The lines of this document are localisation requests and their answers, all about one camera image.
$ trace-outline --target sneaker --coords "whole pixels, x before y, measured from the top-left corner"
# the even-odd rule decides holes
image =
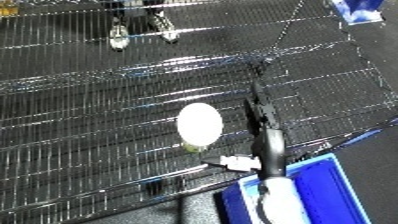
[[[129,32],[125,23],[120,19],[113,19],[113,26],[109,35],[109,44],[115,51],[123,51],[130,43]]]
[[[177,42],[180,34],[176,31],[170,20],[164,16],[164,11],[149,16],[149,26],[169,43]]]

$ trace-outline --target wire mesh floor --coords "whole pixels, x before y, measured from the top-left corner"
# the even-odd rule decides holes
[[[66,2],[24,3],[0,21],[2,223],[82,221],[238,178],[200,159],[250,153],[242,106],[256,79],[291,147],[397,114],[395,94],[320,0],[169,1],[173,45],[132,4],[122,53],[107,44],[99,4]],[[225,125],[202,154],[180,147],[175,126],[193,102],[215,106]]]

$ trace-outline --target blue box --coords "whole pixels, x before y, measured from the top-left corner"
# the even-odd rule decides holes
[[[371,223],[339,161],[327,154],[287,167],[308,223]],[[231,224],[262,223],[257,215],[257,175],[240,179],[222,193]]]

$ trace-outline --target black floor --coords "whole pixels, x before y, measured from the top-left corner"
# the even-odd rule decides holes
[[[382,10],[385,22],[353,26],[350,30],[391,87],[398,91],[398,5],[387,0]],[[395,127],[337,152],[361,203],[376,224],[395,224],[398,220],[397,142],[398,128]],[[221,190],[188,197],[183,211],[178,210],[178,201],[173,201],[92,223],[225,224],[228,222],[223,208],[217,206],[216,193]]]

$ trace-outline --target white ball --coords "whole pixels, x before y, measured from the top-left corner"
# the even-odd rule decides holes
[[[188,144],[206,147],[220,137],[223,122],[220,113],[205,103],[190,104],[177,117],[177,129]]]

